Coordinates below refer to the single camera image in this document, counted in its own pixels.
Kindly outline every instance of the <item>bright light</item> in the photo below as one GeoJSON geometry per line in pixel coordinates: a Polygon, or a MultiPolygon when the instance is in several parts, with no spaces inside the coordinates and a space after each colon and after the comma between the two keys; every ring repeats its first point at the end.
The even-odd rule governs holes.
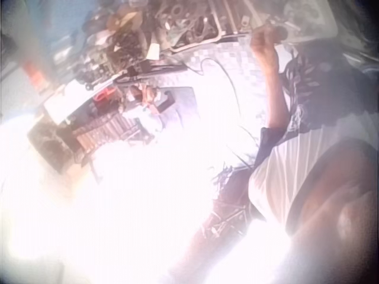
{"type": "Polygon", "coordinates": [[[213,269],[207,284],[267,283],[289,246],[280,228],[254,221],[247,236],[213,269]]]}

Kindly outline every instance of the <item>wire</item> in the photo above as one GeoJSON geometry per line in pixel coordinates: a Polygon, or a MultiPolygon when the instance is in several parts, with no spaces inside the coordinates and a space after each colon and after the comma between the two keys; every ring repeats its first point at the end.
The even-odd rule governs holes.
{"type": "MultiPolygon", "coordinates": [[[[180,64],[183,64],[186,68],[188,68],[188,70],[194,72],[195,74],[199,75],[199,76],[205,76],[204,74],[204,69],[203,69],[203,64],[205,61],[212,61],[214,63],[216,63],[220,68],[221,70],[224,72],[224,74],[226,75],[226,77],[228,78],[232,88],[233,88],[233,93],[234,93],[234,96],[235,96],[235,99],[236,99],[236,104],[237,104],[237,108],[238,108],[238,113],[239,113],[239,116],[241,117],[241,107],[240,107],[240,103],[239,103],[239,100],[238,100],[238,95],[237,95],[237,90],[236,90],[236,87],[233,83],[233,80],[231,79],[230,75],[228,74],[228,72],[226,71],[226,69],[224,68],[224,66],[218,62],[217,60],[213,59],[213,58],[210,58],[210,57],[207,57],[205,59],[202,59],[202,61],[200,61],[200,70],[195,70],[191,67],[189,67],[187,64],[185,64],[182,60],[179,60],[179,59],[176,59],[174,56],[170,56],[168,54],[165,55],[166,57],[169,57],[169,58],[172,58],[174,59],[175,61],[179,62],[180,64]]],[[[240,125],[240,127],[245,130],[249,135],[250,137],[253,139],[254,143],[257,145],[258,147],[258,144],[255,140],[255,138],[253,137],[253,135],[247,130],[245,129],[243,126],[240,125]]],[[[236,154],[228,145],[226,145],[226,147],[233,153],[234,156],[236,156],[246,167],[248,167],[249,169],[252,169],[252,167],[246,162],[244,161],[238,154],[236,154]]]]}

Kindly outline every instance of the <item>person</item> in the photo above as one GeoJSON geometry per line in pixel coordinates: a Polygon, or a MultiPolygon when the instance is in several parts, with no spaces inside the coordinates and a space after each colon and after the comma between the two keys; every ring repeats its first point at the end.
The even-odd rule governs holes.
{"type": "MultiPolygon", "coordinates": [[[[254,167],[232,175],[224,191],[253,205],[249,221],[263,216],[290,236],[271,283],[377,283],[378,95],[333,41],[298,46],[281,74],[276,43],[271,25],[252,35],[267,125],[254,167]]],[[[219,239],[198,232],[172,283],[202,283],[209,259],[230,243],[219,239]]]]}

